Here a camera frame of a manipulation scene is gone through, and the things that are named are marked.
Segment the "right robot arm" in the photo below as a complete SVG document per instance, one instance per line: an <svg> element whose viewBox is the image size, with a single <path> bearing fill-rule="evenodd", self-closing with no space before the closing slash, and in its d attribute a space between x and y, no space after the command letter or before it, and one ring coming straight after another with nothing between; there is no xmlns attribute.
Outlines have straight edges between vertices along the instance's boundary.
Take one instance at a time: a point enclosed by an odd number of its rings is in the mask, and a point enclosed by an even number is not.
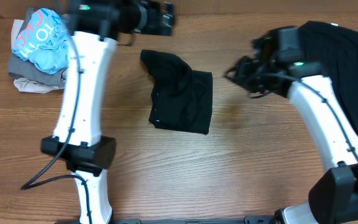
<svg viewBox="0 0 358 224"><path fill-rule="evenodd" d="M246 223L347 223L358 220L358 136L334 94L322 65L301 51L298 29L270 30L254 41L224 76L251 98L283 96L298 110L318 148L323 176L299 205L270 216L247 216Z"/></svg>

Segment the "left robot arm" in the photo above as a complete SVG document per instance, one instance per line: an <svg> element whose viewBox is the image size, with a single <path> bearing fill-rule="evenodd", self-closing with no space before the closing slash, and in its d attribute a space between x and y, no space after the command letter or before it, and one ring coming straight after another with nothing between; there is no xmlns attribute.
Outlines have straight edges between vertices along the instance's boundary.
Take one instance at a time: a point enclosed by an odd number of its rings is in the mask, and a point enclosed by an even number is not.
<svg viewBox="0 0 358 224"><path fill-rule="evenodd" d="M53 134L41 151L63 160L76 182L79 223L112 223L107 171L116 140L101 133L101 107L111 59L120 34L169 36L175 6L158 1L71 1L69 67L62 108Z"/></svg>

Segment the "black t-shirt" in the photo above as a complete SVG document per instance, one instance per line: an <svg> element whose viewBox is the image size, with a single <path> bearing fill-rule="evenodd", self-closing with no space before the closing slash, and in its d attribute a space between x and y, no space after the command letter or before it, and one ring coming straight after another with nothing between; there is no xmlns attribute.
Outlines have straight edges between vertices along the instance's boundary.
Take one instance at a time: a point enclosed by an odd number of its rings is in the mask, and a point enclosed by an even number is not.
<svg viewBox="0 0 358 224"><path fill-rule="evenodd" d="M149 121L160 129L208 134L213 76L193 70L175 54L142 50L140 59L155 83Z"/></svg>

